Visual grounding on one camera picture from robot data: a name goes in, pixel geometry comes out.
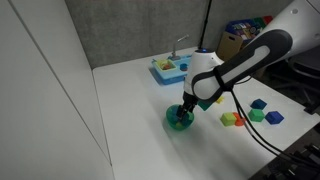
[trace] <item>toy sink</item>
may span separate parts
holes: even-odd
[[[191,55],[180,56],[179,60],[159,59],[153,60],[152,65],[164,85],[180,82],[187,75]]]

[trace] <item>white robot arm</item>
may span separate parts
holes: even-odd
[[[192,54],[184,83],[182,118],[200,100],[215,102],[223,91],[256,70],[320,44],[320,1],[295,0],[250,44],[225,63],[214,52],[200,49]]]

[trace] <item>white wall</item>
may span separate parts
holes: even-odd
[[[64,0],[11,1],[108,157],[92,71]]]
[[[8,1],[0,1],[0,24],[0,179],[112,180],[109,161]]]

